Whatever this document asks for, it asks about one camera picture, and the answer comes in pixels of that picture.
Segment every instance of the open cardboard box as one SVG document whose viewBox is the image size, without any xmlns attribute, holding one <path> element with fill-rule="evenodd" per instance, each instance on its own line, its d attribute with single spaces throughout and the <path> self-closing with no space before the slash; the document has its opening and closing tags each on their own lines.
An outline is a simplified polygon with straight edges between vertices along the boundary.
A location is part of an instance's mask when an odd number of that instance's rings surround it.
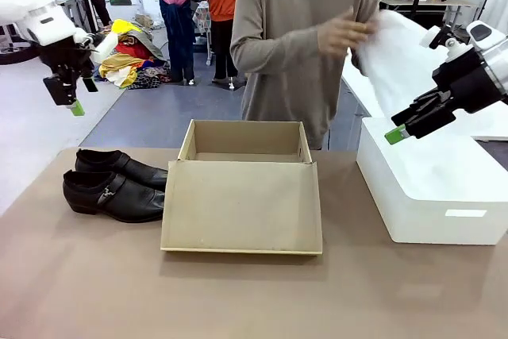
<svg viewBox="0 0 508 339">
<path fill-rule="evenodd" d="M 191 121 L 169 164 L 161 249 L 322 254 L 317 177 L 302 123 Z"/>
</svg>

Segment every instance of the person in orange hoodie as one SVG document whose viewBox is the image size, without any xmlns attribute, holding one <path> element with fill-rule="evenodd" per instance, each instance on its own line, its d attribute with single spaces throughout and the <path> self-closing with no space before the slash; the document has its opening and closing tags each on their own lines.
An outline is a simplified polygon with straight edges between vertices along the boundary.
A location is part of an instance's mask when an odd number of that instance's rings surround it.
<svg viewBox="0 0 508 339">
<path fill-rule="evenodd" d="M 212 18 L 212 44 L 215 52 L 214 83 L 227 84 L 228 77 L 237 77 L 229 46 L 233 31 L 236 0 L 208 0 Z"/>
</svg>

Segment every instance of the brown sweater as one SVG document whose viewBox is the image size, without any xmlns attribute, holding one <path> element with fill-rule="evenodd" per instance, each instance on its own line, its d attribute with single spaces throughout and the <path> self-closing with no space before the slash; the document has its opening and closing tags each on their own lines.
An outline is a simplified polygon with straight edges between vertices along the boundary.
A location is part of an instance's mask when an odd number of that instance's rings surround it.
<svg viewBox="0 0 508 339">
<path fill-rule="evenodd" d="M 379 0 L 237 0 L 231 53 L 249 76 L 243 118 L 303 121 L 321 148 L 337 113 L 344 60 L 321 56 L 316 26 L 353 7 L 368 21 Z"/>
</svg>

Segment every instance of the pile of clothes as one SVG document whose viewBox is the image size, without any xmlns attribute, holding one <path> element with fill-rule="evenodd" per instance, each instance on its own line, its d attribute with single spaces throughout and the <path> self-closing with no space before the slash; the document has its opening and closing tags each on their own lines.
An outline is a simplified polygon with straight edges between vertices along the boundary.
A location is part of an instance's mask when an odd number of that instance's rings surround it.
<svg viewBox="0 0 508 339">
<path fill-rule="evenodd" d="M 120 20 L 112 30 L 119 33 L 118 45 L 102 62 L 96 79 L 100 76 L 121 89 L 152 89 L 171 82 L 169 65 L 152 43 L 150 32 L 137 23 Z"/>
</svg>

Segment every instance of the red cloth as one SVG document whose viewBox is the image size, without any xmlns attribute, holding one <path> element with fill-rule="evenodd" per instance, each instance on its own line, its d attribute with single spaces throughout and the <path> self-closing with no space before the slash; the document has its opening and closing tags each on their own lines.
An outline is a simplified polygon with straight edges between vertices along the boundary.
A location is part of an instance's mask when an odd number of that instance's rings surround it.
<svg viewBox="0 0 508 339">
<path fill-rule="evenodd" d="M 117 45 L 117 51 L 142 60 L 148 60 L 153 56 L 142 43 L 135 43 L 135 45 L 123 45 L 120 43 Z"/>
</svg>

